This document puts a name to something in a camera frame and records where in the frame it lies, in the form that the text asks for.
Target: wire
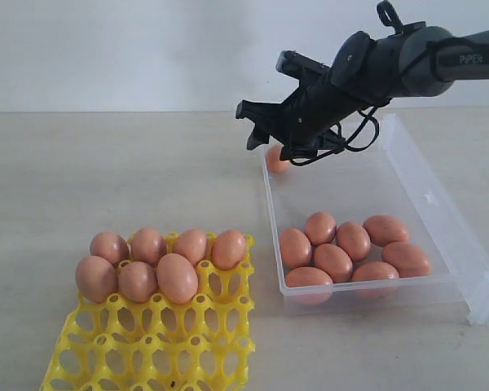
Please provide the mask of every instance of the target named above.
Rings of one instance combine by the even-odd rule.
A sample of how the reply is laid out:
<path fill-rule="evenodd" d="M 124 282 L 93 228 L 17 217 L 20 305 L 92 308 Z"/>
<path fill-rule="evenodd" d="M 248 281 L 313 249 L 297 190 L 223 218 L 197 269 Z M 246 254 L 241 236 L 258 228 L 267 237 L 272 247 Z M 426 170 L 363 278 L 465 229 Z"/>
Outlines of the wire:
<path fill-rule="evenodd" d="M 338 143 L 335 146 L 335 148 L 326 151 L 318 156 L 304 160 L 303 162 L 297 162 L 292 158 L 290 159 L 292 165 L 302 167 L 304 165 L 309 165 L 311 163 L 314 163 L 317 160 L 321 160 L 327 156 L 340 153 L 344 150 L 347 150 L 349 152 L 361 152 L 368 149 L 377 140 L 380 134 L 380 126 L 378 120 L 373 115 L 379 108 L 383 108 L 384 106 L 387 106 L 390 103 L 390 101 L 386 98 L 390 94 L 390 92 L 402 81 L 403 77 L 405 77 L 409 72 L 411 72 L 428 55 L 431 55 L 431 59 L 433 59 L 434 55 L 436 55 L 440 49 L 449 46 L 458 46 L 458 45 L 467 46 L 475 51 L 482 51 L 482 52 L 489 51 L 489 45 L 474 43 L 469 39 L 463 37 L 450 37 L 450 38 L 444 38 L 443 40 L 437 42 L 430 42 L 426 46 L 426 48 L 403 69 L 403 71 L 399 74 L 397 81 L 392 86 L 390 86 L 390 88 L 388 88 L 388 90 L 382 95 L 380 101 L 384 103 L 380 103 L 376 106 L 370 106 L 372 109 L 369 111 L 368 114 L 365 114 L 360 110 L 357 111 L 357 113 L 363 118 L 363 120 L 360 123 L 359 127 L 355 130 L 355 132 L 344 143 Z M 366 126 L 368 122 L 372 122 L 375 129 L 372 141 L 364 147 L 352 147 L 350 144 L 359 136 L 359 134 L 361 133 L 361 131 L 363 130 L 363 128 Z M 338 122 L 336 126 L 338 128 L 337 135 L 339 138 L 342 138 L 340 122 Z M 289 137 L 289 147 L 290 149 L 292 148 L 292 133 L 290 133 L 290 137 Z"/>

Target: brown egg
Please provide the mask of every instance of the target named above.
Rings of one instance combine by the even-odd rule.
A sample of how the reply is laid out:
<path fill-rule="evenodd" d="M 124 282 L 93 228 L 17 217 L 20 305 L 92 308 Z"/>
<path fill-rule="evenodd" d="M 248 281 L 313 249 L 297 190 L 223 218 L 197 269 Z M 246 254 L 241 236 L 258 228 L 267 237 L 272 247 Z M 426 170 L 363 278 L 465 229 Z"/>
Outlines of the brown egg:
<path fill-rule="evenodd" d="M 105 258 L 90 255 L 76 267 L 75 280 L 81 294 L 89 301 L 103 303 L 117 291 L 117 273 Z"/>
<path fill-rule="evenodd" d="M 118 276 L 120 291 L 130 301 L 144 303 L 157 292 L 156 272 L 147 263 L 131 262 Z"/>
<path fill-rule="evenodd" d="M 353 262 L 364 260 L 371 249 L 369 235 L 356 222 L 345 222 L 337 228 L 337 245 L 342 248 Z"/>
<path fill-rule="evenodd" d="M 145 262 L 150 266 L 156 266 L 161 257 L 166 254 L 166 251 L 165 238 L 151 226 L 145 226 L 137 231 L 130 243 L 130 252 L 133 260 Z"/>
<path fill-rule="evenodd" d="M 279 236 L 280 255 L 283 263 L 291 268 L 308 266 L 311 262 L 311 243 L 297 228 L 287 228 Z"/>
<path fill-rule="evenodd" d="M 221 270 L 230 270 L 246 256 L 246 239 L 237 230 L 227 230 L 218 235 L 212 245 L 212 263 Z"/>
<path fill-rule="evenodd" d="M 179 254 L 166 254 L 156 268 L 157 284 L 173 303 L 186 304 L 199 287 L 196 270 L 192 263 Z"/>
<path fill-rule="evenodd" d="M 116 232 L 104 231 L 92 238 L 89 245 L 90 255 L 105 258 L 114 266 L 129 259 L 129 245 Z"/>
<path fill-rule="evenodd" d="M 304 233 L 313 246 L 331 243 L 336 231 L 337 223 L 335 218 L 328 212 L 313 213 L 308 217 L 304 225 Z"/>
<path fill-rule="evenodd" d="M 346 251 L 330 243 L 321 244 L 314 251 L 315 267 L 328 273 L 334 283 L 346 283 L 353 273 L 353 262 Z"/>
<path fill-rule="evenodd" d="M 281 144 L 276 144 L 268 149 L 265 159 L 267 161 L 267 169 L 271 173 L 282 173 L 290 166 L 289 160 L 280 160 L 280 150 L 283 148 Z"/>
<path fill-rule="evenodd" d="M 371 242 L 379 247 L 409 240 L 408 227 L 393 216 L 385 214 L 371 216 L 364 222 L 363 227 L 369 234 Z"/>
<path fill-rule="evenodd" d="M 389 263 L 383 261 L 372 261 L 361 265 L 353 272 L 351 282 L 373 281 L 376 279 L 397 279 L 398 271 Z M 382 298 L 391 295 L 396 287 L 360 289 L 356 291 L 359 296 L 367 299 Z"/>
<path fill-rule="evenodd" d="M 183 255 L 194 266 L 206 258 L 208 239 L 202 230 L 186 230 L 176 241 L 172 253 Z"/>
<path fill-rule="evenodd" d="M 291 270 L 284 278 L 286 285 L 306 287 L 315 285 L 333 285 L 332 278 L 316 267 L 303 266 Z M 290 299 L 304 305 L 318 305 L 324 303 L 332 295 L 331 292 L 311 293 L 301 296 L 291 296 Z"/>
<path fill-rule="evenodd" d="M 402 278 L 421 277 L 431 274 L 431 260 L 415 244 L 393 242 L 382 249 L 382 261 L 389 263 Z"/>

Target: yellow egg tray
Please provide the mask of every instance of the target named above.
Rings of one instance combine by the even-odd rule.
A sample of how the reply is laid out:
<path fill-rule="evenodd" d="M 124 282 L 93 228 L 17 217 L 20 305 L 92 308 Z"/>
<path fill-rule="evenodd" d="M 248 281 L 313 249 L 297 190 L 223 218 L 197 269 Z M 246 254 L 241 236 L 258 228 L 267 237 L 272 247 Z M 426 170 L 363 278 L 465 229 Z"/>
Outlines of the yellow egg tray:
<path fill-rule="evenodd" d="M 207 236 L 211 248 L 216 235 Z M 177 237 L 166 236 L 169 252 Z M 79 305 L 65 321 L 40 391 L 242 389 L 255 350 L 248 317 L 255 242 L 245 238 L 246 257 L 236 268 L 219 270 L 209 259 L 196 266 L 199 290 L 185 305 L 159 291 L 142 304 L 119 292 L 95 304 L 78 293 Z M 130 262 L 123 261 L 118 273 Z"/>

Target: robotic arm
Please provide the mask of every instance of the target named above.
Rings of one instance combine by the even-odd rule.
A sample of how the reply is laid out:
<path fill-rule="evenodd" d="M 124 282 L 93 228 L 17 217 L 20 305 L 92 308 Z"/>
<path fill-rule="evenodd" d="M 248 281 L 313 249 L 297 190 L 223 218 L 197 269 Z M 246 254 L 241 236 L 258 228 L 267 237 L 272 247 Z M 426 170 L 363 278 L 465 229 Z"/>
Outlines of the robotic arm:
<path fill-rule="evenodd" d="M 273 137 L 283 144 L 281 160 L 293 165 L 307 165 L 345 150 L 360 152 L 378 136 L 373 114 L 393 98 L 433 97 L 454 81 L 489 79 L 489 30 L 453 37 L 446 29 L 426 27 L 425 22 L 402 24 L 388 1 L 380 2 L 377 12 L 394 34 L 373 40 L 358 31 L 342 45 L 332 67 L 295 51 L 280 54 L 276 70 L 297 79 L 299 86 L 282 103 L 239 103 L 236 119 L 248 118 L 255 124 L 249 151 Z M 340 121 L 354 112 L 363 121 L 346 139 Z M 352 147 L 368 122 L 375 127 L 373 140 L 365 147 Z"/>

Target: clear plastic box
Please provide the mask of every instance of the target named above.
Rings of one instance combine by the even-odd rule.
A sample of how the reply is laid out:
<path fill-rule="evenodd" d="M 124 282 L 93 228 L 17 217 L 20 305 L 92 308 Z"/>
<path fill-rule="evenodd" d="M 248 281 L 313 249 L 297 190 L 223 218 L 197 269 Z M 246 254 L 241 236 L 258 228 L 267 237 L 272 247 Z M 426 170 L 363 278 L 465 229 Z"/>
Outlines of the clear plastic box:
<path fill-rule="evenodd" d="M 280 291 L 288 314 L 399 305 L 424 305 L 465 301 L 470 323 L 485 323 L 489 317 L 489 256 L 435 177 L 403 123 L 395 114 L 384 116 L 379 139 L 366 151 L 343 152 L 305 167 L 290 167 L 280 174 L 267 172 L 262 148 L 262 171 L 275 247 Z M 343 124 L 348 134 L 358 123 Z M 359 145 L 371 139 L 370 125 Z M 425 277 L 337 283 L 333 286 L 289 288 L 288 272 L 281 261 L 279 235 L 289 226 L 299 229 L 314 212 L 325 210 L 337 224 L 360 224 L 374 214 L 402 219 L 411 241 L 431 257 L 433 273 Z M 369 258 L 379 258 L 373 246 Z M 395 287 L 381 299 L 366 299 L 359 290 Z M 320 305 L 299 304 L 306 295 L 331 297 Z"/>

